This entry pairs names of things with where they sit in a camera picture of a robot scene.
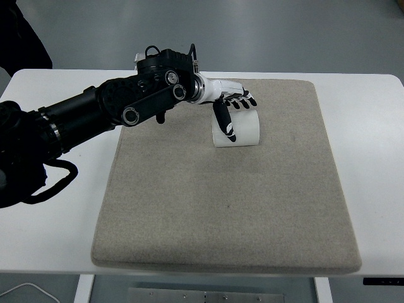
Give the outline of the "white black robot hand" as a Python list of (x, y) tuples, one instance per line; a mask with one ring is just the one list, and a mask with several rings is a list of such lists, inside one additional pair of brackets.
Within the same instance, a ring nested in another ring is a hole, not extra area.
[(226, 138), (235, 143), (237, 140), (228, 106), (245, 109), (257, 106), (252, 94), (242, 84), (229, 80), (209, 80), (198, 75), (198, 94), (194, 103), (212, 104), (218, 127)]

